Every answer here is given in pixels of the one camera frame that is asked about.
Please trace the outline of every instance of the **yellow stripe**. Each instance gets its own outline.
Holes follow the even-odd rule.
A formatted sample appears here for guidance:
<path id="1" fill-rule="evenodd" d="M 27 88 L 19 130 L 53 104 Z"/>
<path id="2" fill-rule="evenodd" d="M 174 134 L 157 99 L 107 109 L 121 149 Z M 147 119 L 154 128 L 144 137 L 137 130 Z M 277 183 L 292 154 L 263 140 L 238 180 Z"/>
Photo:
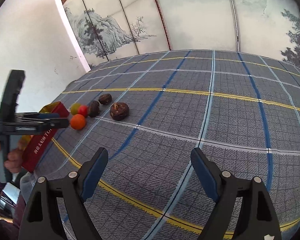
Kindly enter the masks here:
<path id="1" fill-rule="evenodd" d="M 212 59 L 212 58 L 207 58 L 207 57 L 170 57 L 170 58 L 159 59 L 159 61 L 161 61 L 161 60 L 171 60 L 171 59 L 184 59 L 184 58 L 188 58 L 188 59 L 210 59 L 210 60 Z M 149 60 L 142 60 L 142 61 L 134 61 L 134 62 L 122 64 L 122 65 L 116 65 L 116 66 L 111 66 L 111 67 L 100 68 L 100 69 L 97 69 L 97 70 L 94 70 L 94 71 L 90 71 L 89 73 L 96 72 L 96 71 L 103 70 L 103 69 L 114 68 L 114 67 L 129 65 L 129 64 L 134 64 L 134 63 L 151 62 L 151 61 L 157 61 L 157 60 L 158 59 L 149 59 Z M 264 64 L 259 64 L 259 63 L 255 63 L 255 62 L 249 62 L 249 61 L 240 61 L 240 60 L 235 60 L 235 59 L 215 58 L 215 60 L 225 60 L 225 61 L 232 61 L 232 62 L 244 62 L 244 63 L 248 63 L 248 64 L 254 64 L 254 65 L 258 65 L 258 66 L 268 67 L 267 65 L 264 65 Z M 290 72 L 290 71 L 287 71 L 287 70 L 284 70 L 284 69 L 281 69 L 281 68 L 272 67 L 272 66 L 269 66 L 269 67 L 273 68 L 273 69 L 281 70 L 281 71 L 284 71 L 284 72 L 287 72 L 287 73 L 290 73 L 292 75 L 300 77 L 300 75 L 298 75 L 298 74 L 295 74 L 293 72 Z"/>
<path id="2" fill-rule="evenodd" d="M 79 93 L 79 92 L 92 92 L 92 91 L 165 91 L 165 92 L 173 92 L 173 93 L 188 93 L 188 94 L 197 94 L 197 95 L 209 95 L 210 93 L 207 91 L 195 91 L 195 90 L 181 90 L 181 89 L 162 89 L 162 88 L 111 88 L 111 89 L 92 89 L 92 90 L 82 90 L 82 91 L 69 91 L 69 92 L 62 92 L 62 94 L 68 94 L 68 93 Z M 261 102 L 267 105 L 275 105 L 275 106 L 281 106 L 289 109 L 296 109 L 300 111 L 300 107 L 294 107 L 285 105 L 278 102 L 273 101 L 267 101 L 263 99 L 258 98 L 250 98 L 245 96 L 239 96 L 239 95 L 231 95 L 231 94 L 224 94 L 224 93 L 211 93 L 214 96 L 217 97 L 223 97 L 223 98 L 232 98 L 232 99 L 239 99 L 239 100 L 245 100 L 245 101 L 252 101 L 252 102 Z"/>
<path id="3" fill-rule="evenodd" d="M 60 150 L 60 152 L 67 158 L 69 158 L 70 162 L 77 168 L 80 168 L 82 165 L 76 161 L 73 157 L 71 157 L 69 155 L 69 153 L 66 152 L 66 150 L 64 150 L 64 148 L 54 139 L 52 138 L 53 143 L 55 144 L 55 146 Z M 110 192 L 111 194 L 117 196 L 118 198 L 122 199 L 123 201 L 147 212 L 148 214 L 153 215 L 156 218 L 161 217 L 163 214 L 163 212 L 159 209 L 153 208 L 145 203 L 142 203 L 141 201 L 137 200 L 136 198 L 133 198 L 127 194 L 125 194 L 124 192 L 112 187 L 110 184 L 106 183 L 105 181 L 103 181 L 102 179 L 100 179 L 98 185 L 100 187 L 102 187 L 103 189 L 105 189 L 106 191 Z M 196 233 L 196 234 L 200 234 L 203 227 L 199 226 L 199 225 L 195 225 L 193 223 L 190 223 L 188 221 L 179 219 L 175 216 L 171 216 L 171 215 L 165 215 L 165 217 L 167 218 L 167 223 L 174 225 L 176 227 L 182 228 L 184 230 Z M 296 223 L 298 223 L 300 221 L 300 218 L 289 222 L 289 223 L 285 223 L 283 225 L 280 225 L 280 230 L 281 231 L 286 231 L 289 228 L 293 227 Z M 231 239 L 233 236 L 233 232 L 231 231 L 226 231 L 224 238 L 225 239 Z"/>

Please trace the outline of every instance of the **dried shiitake mushroom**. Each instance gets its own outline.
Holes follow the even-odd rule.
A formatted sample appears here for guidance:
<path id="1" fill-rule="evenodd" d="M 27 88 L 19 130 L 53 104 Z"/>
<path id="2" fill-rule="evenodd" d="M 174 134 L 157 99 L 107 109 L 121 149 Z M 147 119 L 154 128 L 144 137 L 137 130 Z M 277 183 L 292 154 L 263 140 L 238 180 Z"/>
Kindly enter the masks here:
<path id="1" fill-rule="evenodd" d="M 104 94 L 99 97 L 99 102 L 102 105 L 107 105 L 112 101 L 112 96 L 110 94 Z"/>
<path id="2" fill-rule="evenodd" d="M 129 115 L 129 106 L 126 103 L 116 102 L 110 108 L 110 116 L 113 120 L 121 121 Z"/>
<path id="3" fill-rule="evenodd" d="M 88 108 L 88 116 L 96 117 L 98 114 L 100 114 L 99 102 L 93 100 Z"/>

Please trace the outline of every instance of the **wall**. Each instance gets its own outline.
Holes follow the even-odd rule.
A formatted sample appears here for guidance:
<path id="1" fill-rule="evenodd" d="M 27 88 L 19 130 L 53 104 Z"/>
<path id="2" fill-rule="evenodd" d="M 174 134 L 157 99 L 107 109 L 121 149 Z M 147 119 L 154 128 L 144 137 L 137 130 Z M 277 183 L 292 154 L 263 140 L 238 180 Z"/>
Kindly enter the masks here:
<path id="1" fill-rule="evenodd" d="M 26 71 L 19 112 L 40 110 L 89 70 L 64 22 L 77 43 L 60 0 L 4 2 L 0 8 L 0 100 L 10 69 Z"/>
<path id="2" fill-rule="evenodd" d="M 238 29 L 239 51 L 300 67 L 294 0 L 62 1 L 91 65 L 169 49 L 236 51 Z"/>

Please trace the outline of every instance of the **white wall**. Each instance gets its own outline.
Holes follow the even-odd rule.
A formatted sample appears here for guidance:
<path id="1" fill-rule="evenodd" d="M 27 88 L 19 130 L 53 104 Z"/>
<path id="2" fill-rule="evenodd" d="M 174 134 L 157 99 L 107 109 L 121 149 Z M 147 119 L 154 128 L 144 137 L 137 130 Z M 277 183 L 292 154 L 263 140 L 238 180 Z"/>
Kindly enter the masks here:
<path id="1" fill-rule="evenodd" d="M 6 0 L 0 8 L 0 100 L 11 69 L 26 71 L 18 112 L 38 111 L 90 68 L 61 0 Z"/>

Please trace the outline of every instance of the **green fruit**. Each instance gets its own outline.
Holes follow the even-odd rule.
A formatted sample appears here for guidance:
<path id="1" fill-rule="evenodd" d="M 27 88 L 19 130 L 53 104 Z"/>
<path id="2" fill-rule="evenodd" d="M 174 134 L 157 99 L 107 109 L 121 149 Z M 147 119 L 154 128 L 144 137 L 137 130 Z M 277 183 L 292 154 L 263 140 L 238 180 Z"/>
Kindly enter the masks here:
<path id="1" fill-rule="evenodd" d="M 81 105 L 79 103 L 74 103 L 72 106 L 71 106 L 71 114 L 72 115 L 76 115 L 78 114 L 78 108 L 80 107 Z"/>

